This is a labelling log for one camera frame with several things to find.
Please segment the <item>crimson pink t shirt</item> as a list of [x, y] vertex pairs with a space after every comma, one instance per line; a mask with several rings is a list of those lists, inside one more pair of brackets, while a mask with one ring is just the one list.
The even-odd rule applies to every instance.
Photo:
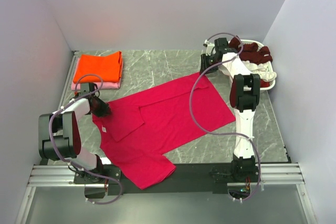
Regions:
[[213, 84], [198, 73], [109, 102], [112, 114], [93, 123], [106, 157], [138, 188], [176, 169], [165, 154], [235, 117]]

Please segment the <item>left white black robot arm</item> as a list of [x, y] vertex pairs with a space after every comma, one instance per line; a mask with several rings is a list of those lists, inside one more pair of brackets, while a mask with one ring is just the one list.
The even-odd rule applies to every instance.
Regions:
[[100, 99], [102, 84], [86, 82], [69, 102], [38, 119], [38, 149], [41, 158], [63, 161], [77, 179], [85, 183], [105, 180], [101, 158], [82, 146], [78, 122], [86, 115], [99, 118], [111, 115], [109, 105]]

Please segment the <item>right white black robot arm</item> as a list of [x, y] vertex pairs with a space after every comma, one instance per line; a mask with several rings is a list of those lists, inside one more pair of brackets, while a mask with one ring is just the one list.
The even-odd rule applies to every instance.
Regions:
[[260, 100], [260, 76], [252, 73], [241, 61], [238, 51], [229, 47], [228, 40], [217, 38], [213, 43], [204, 41], [200, 72], [220, 70], [232, 79], [230, 106], [236, 119], [236, 143], [229, 172], [223, 176], [241, 182], [257, 175], [258, 157], [253, 146], [253, 120]]

